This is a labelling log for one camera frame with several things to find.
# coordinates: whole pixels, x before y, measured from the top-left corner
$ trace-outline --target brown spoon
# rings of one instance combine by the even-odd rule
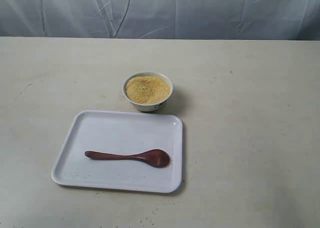
[[[141,154],[133,155],[108,154],[96,151],[86,151],[84,155],[91,159],[99,160],[137,160],[147,163],[156,168],[166,167],[170,163],[169,155],[160,149],[153,149]]]

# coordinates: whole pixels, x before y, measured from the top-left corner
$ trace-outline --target white table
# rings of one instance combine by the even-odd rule
[[[0,60],[0,228],[319,227],[320,42],[0,38]],[[175,85],[181,189],[55,184],[76,113],[136,112],[141,70]]]

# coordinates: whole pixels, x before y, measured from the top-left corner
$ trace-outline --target food in bowl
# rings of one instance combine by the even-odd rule
[[[169,96],[170,86],[158,76],[136,76],[128,81],[125,92],[136,103],[155,104]]]

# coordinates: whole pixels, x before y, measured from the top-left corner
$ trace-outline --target white ceramic bowl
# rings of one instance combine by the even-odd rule
[[[140,103],[136,103],[134,101],[132,101],[128,96],[127,96],[127,92],[126,92],[126,86],[127,86],[127,83],[130,79],[134,78],[134,77],[137,77],[137,76],[158,76],[158,77],[161,77],[163,78],[163,80],[165,80],[169,87],[170,87],[170,93],[168,95],[168,97],[166,97],[166,99],[164,100],[161,100],[160,102],[157,102],[157,103],[154,103],[154,104],[140,104]],[[123,92],[123,95],[125,96],[126,99],[129,100],[129,102],[138,110],[140,111],[143,111],[143,112],[150,112],[150,111],[154,111],[154,110],[157,110],[158,108],[162,107],[168,100],[168,98],[170,97],[170,95],[172,94],[172,91],[174,90],[174,86],[172,85],[172,82],[170,81],[170,79],[163,75],[163,74],[160,74],[160,73],[157,73],[157,72],[151,72],[151,71],[147,71],[147,72],[141,72],[141,73],[136,73],[136,74],[133,74],[132,76],[130,76],[129,78],[127,78],[127,80],[125,81],[125,83],[123,84],[122,86],[122,92]]]

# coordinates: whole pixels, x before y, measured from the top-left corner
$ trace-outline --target tray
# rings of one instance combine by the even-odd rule
[[[183,125],[173,115],[87,110],[73,120],[52,169],[60,185],[169,193],[182,178]],[[162,149],[165,168],[131,160],[91,160],[86,150],[136,154]]]

